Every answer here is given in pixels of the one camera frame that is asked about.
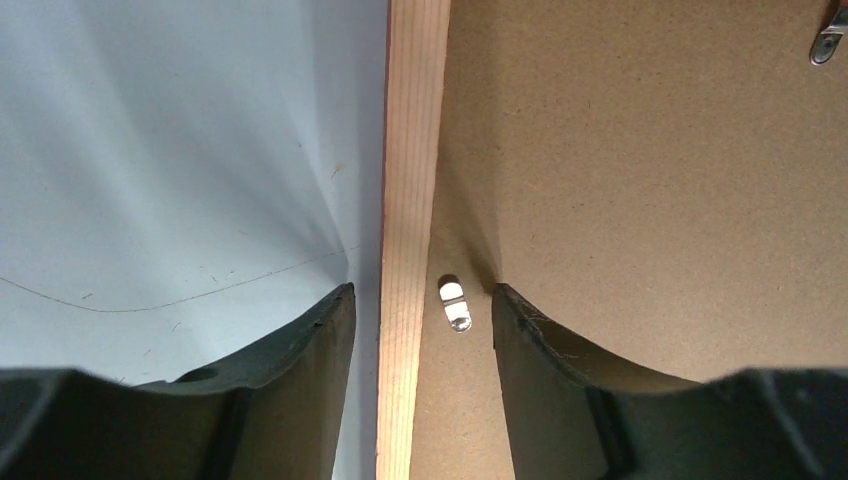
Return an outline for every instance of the brown fiberboard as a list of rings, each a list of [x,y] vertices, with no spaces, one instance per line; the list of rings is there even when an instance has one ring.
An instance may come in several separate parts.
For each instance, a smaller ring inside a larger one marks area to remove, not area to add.
[[[513,476],[495,279],[693,380],[848,365],[848,47],[807,59],[826,6],[453,1],[412,478]]]

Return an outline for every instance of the wood grain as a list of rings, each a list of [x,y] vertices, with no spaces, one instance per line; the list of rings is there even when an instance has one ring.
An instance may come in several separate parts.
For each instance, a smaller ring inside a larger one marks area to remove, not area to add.
[[[409,478],[450,0],[392,0],[377,478]]]

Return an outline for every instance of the mdf board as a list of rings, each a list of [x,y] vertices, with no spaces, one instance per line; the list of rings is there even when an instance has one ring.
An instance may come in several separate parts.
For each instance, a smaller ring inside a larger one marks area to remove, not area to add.
[[[377,478],[409,477],[449,0],[394,0],[389,18]]]
[[[696,381],[848,365],[848,50],[809,62],[826,7],[454,0],[412,478],[513,478],[495,279]]]

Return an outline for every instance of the white surface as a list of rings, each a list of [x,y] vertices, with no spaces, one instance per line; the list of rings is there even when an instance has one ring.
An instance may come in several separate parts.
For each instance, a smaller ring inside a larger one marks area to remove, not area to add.
[[[386,2],[0,2],[0,364],[171,380],[345,281],[373,477]]]

